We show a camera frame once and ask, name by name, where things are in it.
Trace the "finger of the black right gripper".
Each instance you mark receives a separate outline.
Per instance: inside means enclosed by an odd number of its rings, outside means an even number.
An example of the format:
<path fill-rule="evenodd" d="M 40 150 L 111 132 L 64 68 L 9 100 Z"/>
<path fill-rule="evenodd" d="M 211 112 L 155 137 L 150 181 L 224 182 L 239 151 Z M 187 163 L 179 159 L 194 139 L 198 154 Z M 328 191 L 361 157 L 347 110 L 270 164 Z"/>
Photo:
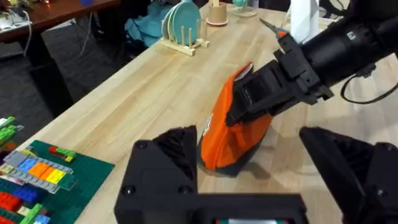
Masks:
<path fill-rule="evenodd" d="M 236 123 L 254 121 L 264 115 L 276 116 L 299 102 L 290 93 L 252 95 L 248 91 L 236 91 L 233 93 L 225 123 L 227 126 L 234 126 Z"/>

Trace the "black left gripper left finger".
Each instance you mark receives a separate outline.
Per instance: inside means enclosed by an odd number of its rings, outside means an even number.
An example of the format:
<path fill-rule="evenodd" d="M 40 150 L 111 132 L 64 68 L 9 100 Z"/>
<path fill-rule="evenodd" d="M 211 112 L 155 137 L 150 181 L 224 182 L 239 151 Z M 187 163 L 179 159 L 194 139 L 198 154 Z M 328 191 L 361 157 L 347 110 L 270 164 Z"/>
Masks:
<path fill-rule="evenodd" d="M 114 206 L 118 223 L 188 223 L 181 197 L 197 192 L 196 126 L 133 145 Z"/>

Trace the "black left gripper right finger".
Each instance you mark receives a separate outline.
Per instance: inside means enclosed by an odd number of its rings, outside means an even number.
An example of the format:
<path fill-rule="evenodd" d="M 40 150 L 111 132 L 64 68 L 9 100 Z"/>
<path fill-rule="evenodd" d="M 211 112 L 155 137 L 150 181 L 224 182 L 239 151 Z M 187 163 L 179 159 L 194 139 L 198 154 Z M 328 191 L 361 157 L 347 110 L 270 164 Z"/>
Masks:
<path fill-rule="evenodd" d="M 397 146 L 319 127 L 300 139 L 348 224 L 397 224 Z"/>

